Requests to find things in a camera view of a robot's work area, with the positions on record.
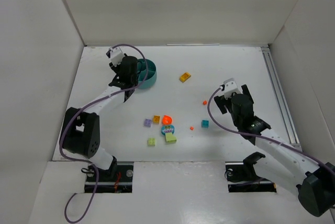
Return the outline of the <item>light purple square lego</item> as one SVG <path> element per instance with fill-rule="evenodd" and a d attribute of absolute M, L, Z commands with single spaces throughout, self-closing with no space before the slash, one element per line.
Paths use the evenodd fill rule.
<path fill-rule="evenodd" d="M 152 119 L 145 119 L 144 122 L 143 122 L 143 125 L 145 127 L 151 127 L 151 125 L 152 125 Z"/>

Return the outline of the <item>yellow square lego brick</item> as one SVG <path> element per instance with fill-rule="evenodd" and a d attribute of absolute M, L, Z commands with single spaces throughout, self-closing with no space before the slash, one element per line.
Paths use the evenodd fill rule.
<path fill-rule="evenodd" d="M 160 122 L 160 116 L 154 115 L 152 121 L 154 124 L 158 124 Z"/>

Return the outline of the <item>orange round lego piece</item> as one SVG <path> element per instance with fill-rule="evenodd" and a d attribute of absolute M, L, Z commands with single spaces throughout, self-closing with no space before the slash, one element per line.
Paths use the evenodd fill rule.
<path fill-rule="evenodd" d="M 168 116 L 168 115 L 164 115 L 163 118 L 162 118 L 162 124 L 163 125 L 171 125 L 173 122 L 173 119 Z"/>

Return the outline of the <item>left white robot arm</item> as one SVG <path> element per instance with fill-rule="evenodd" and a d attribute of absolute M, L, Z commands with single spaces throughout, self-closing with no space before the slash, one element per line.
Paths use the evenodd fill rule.
<path fill-rule="evenodd" d="M 101 113 L 110 112 L 133 94 L 138 85 L 137 63 L 137 58 L 123 55 L 121 62 L 113 67 L 116 76 L 102 94 L 82 108 L 66 110 L 59 143 L 62 156 L 66 150 L 102 171 L 114 168 L 116 158 L 100 145 Z"/>

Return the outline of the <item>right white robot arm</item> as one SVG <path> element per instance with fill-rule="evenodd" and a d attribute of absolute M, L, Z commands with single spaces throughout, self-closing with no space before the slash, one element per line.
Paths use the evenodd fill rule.
<path fill-rule="evenodd" d="M 246 85 L 234 81 L 218 87 L 209 102 L 215 102 L 222 114 L 229 113 L 236 130 L 214 123 L 221 129 L 240 135 L 262 150 L 243 160 L 250 178 L 265 178 L 298 198 L 302 207 L 315 217 L 334 208 L 334 165 L 324 163 L 298 150 L 257 117 L 254 101 Z"/>

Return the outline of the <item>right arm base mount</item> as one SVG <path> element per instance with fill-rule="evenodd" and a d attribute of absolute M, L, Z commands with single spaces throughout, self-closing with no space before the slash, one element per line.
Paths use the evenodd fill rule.
<path fill-rule="evenodd" d="M 256 175 L 254 165 L 262 158 L 264 154 L 255 152 L 243 161 L 226 162 L 225 178 L 228 183 L 229 193 L 276 193 L 276 185 L 262 177 Z"/>

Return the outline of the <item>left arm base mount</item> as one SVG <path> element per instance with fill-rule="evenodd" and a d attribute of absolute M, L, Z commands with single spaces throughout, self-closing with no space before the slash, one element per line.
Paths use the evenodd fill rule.
<path fill-rule="evenodd" d="M 119 162 L 113 160 L 109 170 L 99 169 L 99 180 L 96 193 L 132 193 L 133 162 Z M 91 165 L 82 168 L 81 172 L 86 175 L 84 192 L 92 193 L 96 183 L 96 174 Z"/>

